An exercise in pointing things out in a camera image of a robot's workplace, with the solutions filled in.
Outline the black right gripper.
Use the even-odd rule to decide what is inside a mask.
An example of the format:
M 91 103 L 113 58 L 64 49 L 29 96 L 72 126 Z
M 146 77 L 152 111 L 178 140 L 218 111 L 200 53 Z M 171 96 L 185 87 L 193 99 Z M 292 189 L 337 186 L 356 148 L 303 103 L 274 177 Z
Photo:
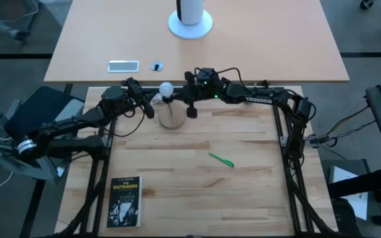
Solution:
M 198 73 L 186 71 L 186 84 L 183 88 L 174 88 L 174 99 L 183 100 L 188 105 L 186 112 L 189 118 L 198 116 L 198 111 L 194 107 L 196 101 L 212 98 L 211 76 L 212 71 L 199 71 Z

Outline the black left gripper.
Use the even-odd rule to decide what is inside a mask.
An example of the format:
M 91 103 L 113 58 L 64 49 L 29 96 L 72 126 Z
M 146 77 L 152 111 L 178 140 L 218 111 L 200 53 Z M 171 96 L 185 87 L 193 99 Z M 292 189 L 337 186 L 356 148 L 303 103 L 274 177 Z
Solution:
M 126 85 L 128 87 L 127 94 L 134 102 L 143 108 L 145 115 L 152 119 L 155 116 L 153 107 L 150 105 L 150 101 L 159 101 L 160 96 L 157 96 L 159 93 L 155 90 L 143 89 L 139 82 L 133 77 L 127 78 Z

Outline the white round lightbulb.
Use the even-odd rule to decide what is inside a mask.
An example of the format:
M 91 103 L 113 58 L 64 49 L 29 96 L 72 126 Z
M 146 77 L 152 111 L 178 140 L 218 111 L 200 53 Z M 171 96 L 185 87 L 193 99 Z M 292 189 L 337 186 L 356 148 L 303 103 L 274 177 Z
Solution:
M 170 98 L 174 93 L 174 86 L 170 82 L 163 82 L 159 86 L 159 93 L 164 98 Z

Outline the wooden lamp base black socket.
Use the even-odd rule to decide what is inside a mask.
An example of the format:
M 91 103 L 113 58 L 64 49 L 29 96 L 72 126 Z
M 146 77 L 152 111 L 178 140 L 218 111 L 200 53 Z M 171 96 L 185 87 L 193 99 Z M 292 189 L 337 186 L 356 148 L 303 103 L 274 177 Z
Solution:
M 164 105 L 159 109 L 158 120 L 162 127 L 168 130 L 176 130 L 184 125 L 187 114 L 183 106 L 176 102 L 173 96 L 161 97 Z

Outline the white smartphone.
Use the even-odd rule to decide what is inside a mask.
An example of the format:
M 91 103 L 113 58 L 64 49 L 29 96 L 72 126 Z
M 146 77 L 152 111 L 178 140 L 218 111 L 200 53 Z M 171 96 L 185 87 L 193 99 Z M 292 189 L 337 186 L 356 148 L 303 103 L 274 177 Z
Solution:
M 108 63 L 107 71 L 109 73 L 136 73 L 139 68 L 139 61 L 112 60 Z

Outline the white lamp base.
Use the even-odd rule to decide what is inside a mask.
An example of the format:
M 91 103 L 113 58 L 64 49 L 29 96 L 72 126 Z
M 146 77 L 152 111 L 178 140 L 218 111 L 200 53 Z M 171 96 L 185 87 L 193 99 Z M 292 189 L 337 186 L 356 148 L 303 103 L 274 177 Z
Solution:
M 214 26 L 211 14 L 205 10 L 205 0 L 175 0 L 176 10 L 168 19 L 169 31 L 184 40 L 197 40 L 209 34 Z

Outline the green pen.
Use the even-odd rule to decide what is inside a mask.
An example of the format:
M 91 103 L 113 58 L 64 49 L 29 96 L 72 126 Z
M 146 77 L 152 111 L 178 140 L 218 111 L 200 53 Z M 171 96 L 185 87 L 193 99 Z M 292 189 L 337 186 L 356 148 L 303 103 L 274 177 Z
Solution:
M 221 161 L 222 163 L 226 164 L 229 167 L 232 167 L 232 168 L 235 167 L 235 165 L 231 161 L 229 161 L 227 159 L 224 159 L 224 158 L 222 158 L 222 157 L 220 157 L 220 156 L 218 156 L 218 155 L 216 155 L 214 153 L 211 153 L 211 152 L 209 152 L 208 154 L 209 154 L 209 156 L 211 156 L 211 157 Z

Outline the light wooden desk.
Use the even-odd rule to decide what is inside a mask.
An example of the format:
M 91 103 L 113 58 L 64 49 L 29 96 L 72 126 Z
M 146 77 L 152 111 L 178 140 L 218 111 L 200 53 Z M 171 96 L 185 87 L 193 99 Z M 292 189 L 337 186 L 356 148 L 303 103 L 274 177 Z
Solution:
M 274 82 L 346 82 L 319 0 L 206 0 L 211 32 L 183 40 L 168 29 L 175 0 L 73 0 L 45 81 L 114 82 L 112 60 L 139 61 L 140 81 L 182 81 L 196 67 L 229 79 Z M 152 71 L 154 62 L 162 71 Z

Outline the black paperback book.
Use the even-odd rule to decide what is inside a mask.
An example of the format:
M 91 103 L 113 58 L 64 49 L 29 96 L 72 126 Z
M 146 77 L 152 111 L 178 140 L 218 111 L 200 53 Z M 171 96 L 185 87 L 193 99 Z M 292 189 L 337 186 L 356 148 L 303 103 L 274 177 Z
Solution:
M 107 227 L 139 227 L 142 211 L 142 177 L 112 178 Z

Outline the black office chair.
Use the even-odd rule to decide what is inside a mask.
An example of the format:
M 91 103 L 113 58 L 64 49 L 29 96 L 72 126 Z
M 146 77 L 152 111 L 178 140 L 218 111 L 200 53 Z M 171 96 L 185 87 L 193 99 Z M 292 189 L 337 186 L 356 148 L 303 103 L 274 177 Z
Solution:
M 59 183 L 67 167 L 67 157 L 44 156 L 23 162 L 16 140 L 43 124 L 79 116 L 83 107 L 82 100 L 42 86 L 25 102 L 13 100 L 8 111 L 0 109 L 0 165 L 14 174 Z

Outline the white paper sheet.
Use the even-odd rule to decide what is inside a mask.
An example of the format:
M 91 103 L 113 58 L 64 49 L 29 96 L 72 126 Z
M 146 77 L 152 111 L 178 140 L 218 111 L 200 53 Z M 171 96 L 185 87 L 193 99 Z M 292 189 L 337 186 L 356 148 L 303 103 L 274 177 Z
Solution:
M 345 170 L 342 167 L 333 165 L 329 169 L 329 184 L 344 181 L 343 185 L 338 186 L 338 190 L 351 193 L 346 196 L 341 196 L 341 198 L 348 201 L 356 218 L 366 221 L 368 217 L 368 192 L 353 193 L 353 191 L 356 190 L 353 188 L 353 183 L 347 182 L 347 180 L 353 180 L 357 177 L 358 175 Z

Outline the black aluminium frame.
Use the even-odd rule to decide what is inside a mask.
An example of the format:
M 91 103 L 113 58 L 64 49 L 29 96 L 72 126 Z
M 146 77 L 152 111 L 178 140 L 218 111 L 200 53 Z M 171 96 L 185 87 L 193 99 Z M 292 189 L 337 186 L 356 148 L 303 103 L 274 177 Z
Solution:
M 279 137 L 287 132 L 279 110 L 262 104 L 196 104 L 198 116 L 177 130 L 140 110 L 121 116 L 107 177 L 142 177 L 139 227 L 107 227 L 103 200 L 103 237 L 291 236 L 315 231 L 302 206 L 289 195 Z M 229 167 L 209 156 L 231 161 Z

